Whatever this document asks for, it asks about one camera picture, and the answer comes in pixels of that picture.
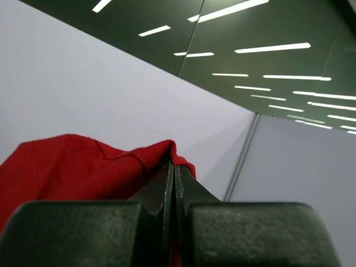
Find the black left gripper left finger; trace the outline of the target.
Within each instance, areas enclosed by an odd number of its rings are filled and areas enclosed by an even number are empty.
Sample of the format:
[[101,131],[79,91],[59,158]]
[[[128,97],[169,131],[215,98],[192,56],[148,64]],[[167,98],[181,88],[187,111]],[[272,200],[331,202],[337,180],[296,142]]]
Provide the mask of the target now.
[[33,201],[1,235],[2,266],[170,266],[174,166],[128,200]]

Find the bright red t shirt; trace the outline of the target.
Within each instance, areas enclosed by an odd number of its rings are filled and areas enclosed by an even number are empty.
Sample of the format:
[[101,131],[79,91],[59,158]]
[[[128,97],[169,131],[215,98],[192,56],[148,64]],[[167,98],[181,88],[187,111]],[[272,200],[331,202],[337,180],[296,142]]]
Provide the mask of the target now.
[[36,200],[126,200],[177,154],[173,140],[130,151],[75,134],[21,143],[1,164],[1,225],[20,205]]

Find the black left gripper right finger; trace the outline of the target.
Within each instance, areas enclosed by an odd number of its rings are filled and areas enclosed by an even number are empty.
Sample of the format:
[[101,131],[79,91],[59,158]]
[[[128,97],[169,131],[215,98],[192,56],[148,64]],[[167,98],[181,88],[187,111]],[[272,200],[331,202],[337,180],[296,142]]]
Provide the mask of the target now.
[[180,266],[339,266],[319,214],[299,202],[222,202],[175,168]]

